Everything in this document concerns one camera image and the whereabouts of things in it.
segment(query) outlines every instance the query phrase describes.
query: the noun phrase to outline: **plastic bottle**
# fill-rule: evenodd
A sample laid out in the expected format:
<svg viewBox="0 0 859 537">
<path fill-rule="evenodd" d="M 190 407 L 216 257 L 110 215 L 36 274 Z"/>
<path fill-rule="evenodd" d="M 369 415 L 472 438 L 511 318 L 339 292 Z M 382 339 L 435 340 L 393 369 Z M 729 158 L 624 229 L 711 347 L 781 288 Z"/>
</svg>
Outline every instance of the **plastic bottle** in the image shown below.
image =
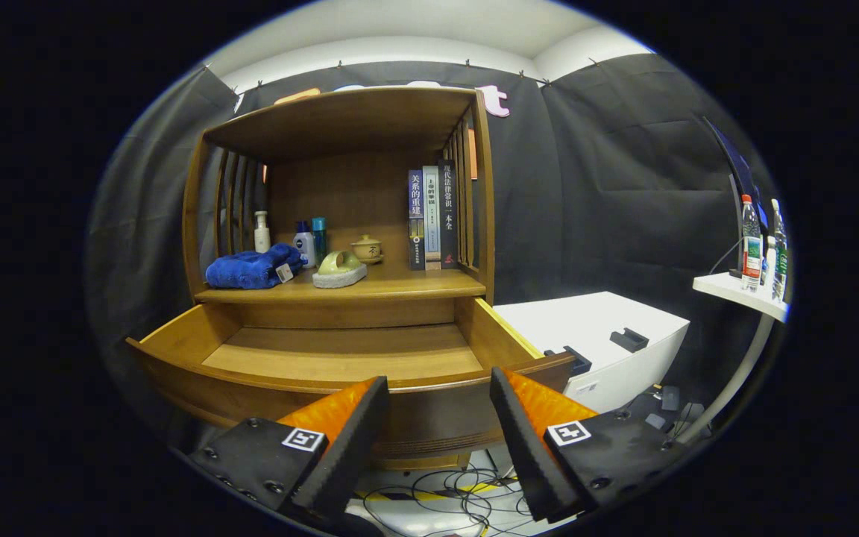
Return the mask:
<svg viewBox="0 0 859 537">
<path fill-rule="evenodd" d="M 301 259 L 306 261 L 305 269 L 317 266 L 317 255 L 313 248 L 313 234 L 306 220 L 297 221 L 297 234 L 294 235 L 294 248 L 301 253 Z"/>
<path fill-rule="evenodd" d="M 327 257 L 327 219 L 323 216 L 313 219 L 313 248 L 317 259 Z"/>
<path fill-rule="evenodd" d="M 254 228 L 254 249 L 258 254 L 270 249 L 270 229 L 267 229 L 267 211 L 256 211 L 257 227 Z"/>
<path fill-rule="evenodd" d="M 740 220 L 744 237 L 740 288 L 757 292 L 758 283 L 761 281 L 761 225 L 758 223 L 758 214 L 754 211 L 751 197 L 744 194 L 740 197 L 740 202 L 743 204 Z"/>
<path fill-rule="evenodd" d="M 784 286 L 787 285 L 787 234 L 784 233 L 784 219 L 781 218 L 781 205 L 777 200 L 771 200 L 774 206 L 774 243 L 776 245 L 777 262 L 774 264 L 774 285 L 771 286 L 771 299 L 784 302 Z"/>
<path fill-rule="evenodd" d="M 764 255 L 764 274 L 761 278 L 761 288 L 774 288 L 774 265 L 777 261 L 777 242 L 773 235 L 767 236 L 767 254 Z"/>
</svg>

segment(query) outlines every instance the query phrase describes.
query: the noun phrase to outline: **sponge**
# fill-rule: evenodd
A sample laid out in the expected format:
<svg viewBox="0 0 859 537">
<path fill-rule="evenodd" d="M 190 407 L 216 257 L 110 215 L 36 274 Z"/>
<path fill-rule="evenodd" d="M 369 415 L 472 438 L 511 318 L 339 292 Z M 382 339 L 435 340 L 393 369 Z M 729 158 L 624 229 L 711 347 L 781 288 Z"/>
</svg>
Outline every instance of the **sponge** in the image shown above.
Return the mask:
<svg viewBox="0 0 859 537">
<path fill-rule="evenodd" d="M 367 266 L 352 252 L 331 251 L 313 275 L 313 285 L 323 289 L 344 288 L 359 282 L 365 275 Z"/>
<path fill-rule="evenodd" d="M 359 282 L 365 275 L 367 275 L 366 265 L 357 266 L 352 271 L 338 274 L 321 274 L 318 272 L 313 275 L 313 285 L 321 289 L 344 288 L 344 286 Z"/>
</svg>

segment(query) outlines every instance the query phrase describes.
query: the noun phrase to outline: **price tag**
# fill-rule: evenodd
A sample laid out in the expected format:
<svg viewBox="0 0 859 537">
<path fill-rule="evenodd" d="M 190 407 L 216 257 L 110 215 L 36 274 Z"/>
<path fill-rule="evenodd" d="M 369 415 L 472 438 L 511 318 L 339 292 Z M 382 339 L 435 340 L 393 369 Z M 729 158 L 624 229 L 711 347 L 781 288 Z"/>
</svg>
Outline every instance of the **price tag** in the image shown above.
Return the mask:
<svg viewBox="0 0 859 537">
<path fill-rule="evenodd" d="M 283 284 L 289 280 L 294 279 L 294 273 L 290 272 L 290 265 L 284 263 L 277 267 L 277 277 L 280 278 L 280 282 Z"/>
</svg>

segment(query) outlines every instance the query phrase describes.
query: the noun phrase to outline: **white table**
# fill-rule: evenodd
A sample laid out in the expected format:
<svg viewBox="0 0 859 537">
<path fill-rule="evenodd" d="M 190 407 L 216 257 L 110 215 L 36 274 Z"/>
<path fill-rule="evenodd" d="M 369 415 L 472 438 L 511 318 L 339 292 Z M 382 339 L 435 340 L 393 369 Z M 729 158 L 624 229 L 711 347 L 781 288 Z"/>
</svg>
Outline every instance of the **white table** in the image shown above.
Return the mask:
<svg viewBox="0 0 859 537">
<path fill-rule="evenodd" d="M 620 408 L 662 378 L 681 347 L 688 320 L 611 292 L 496 306 L 522 337 L 540 351 L 568 346 L 592 362 L 562 392 L 596 412 Z M 625 327 L 648 338 L 631 353 L 609 339 Z"/>
<path fill-rule="evenodd" d="M 694 424 L 686 428 L 679 435 L 678 441 L 681 443 L 688 443 L 690 439 L 698 435 L 705 428 L 705 425 L 715 415 L 718 415 L 718 412 L 722 408 L 725 408 L 725 405 L 737 394 L 737 390 L 740 390 L 740 387 L 744 384 L 744 380 L 747 380 L 747 375 L 754 369 L 754 364 L 757 363 L 758 357 L 761 356 L 761 350 L 764 349 L 764 343 L 767 343 L 767 337 L 770 336 L 771 327 L 774 325 L 775 319 L 784 323 L 787 320 L 787 312 L 790 309 L 790 305 L 771 300 L 771 288 L 769 286 L 759 286 L 757 292 L 749 292 L 749 290 L 740 288 L 740 278 L 732 277 L 727 272 L 712 274 L 710 276 L 699 276 L 695 278 L 691 286 L 700 292 L 706 292 L 709 295 L 715 295 L 757 310 L 763 313 L 763 315 L 758 323 L 758 329 L 754 332 L 754 339 L 751 339 L 751 345 L 747 348 L 747 353 L 744 354 L 744 358 L 740 361 L 740 365 L 732 375 L 731 380 L 718 394 L 718 398 L 716 398 L 711 406 L 695 420 Z"/>
</svg>

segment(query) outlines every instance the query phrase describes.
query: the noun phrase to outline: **folded towel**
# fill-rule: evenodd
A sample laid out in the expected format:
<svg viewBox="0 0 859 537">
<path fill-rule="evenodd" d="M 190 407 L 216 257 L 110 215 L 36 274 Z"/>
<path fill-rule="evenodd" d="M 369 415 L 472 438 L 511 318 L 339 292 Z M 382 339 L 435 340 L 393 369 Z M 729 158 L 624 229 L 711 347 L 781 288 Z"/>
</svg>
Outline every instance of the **folded towel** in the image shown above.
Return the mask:
<svg viewBox="0 0 859 537">
<path fill-rule="evenodd" d="M 263 254 L 243 251 L 215 259 L 204 278 L 216 289 L 270 289 L 280 284 L 276 269 L 284 263 L 297 275 L 306 261 L 292 245 L 278 242 Z"/>
</svg>

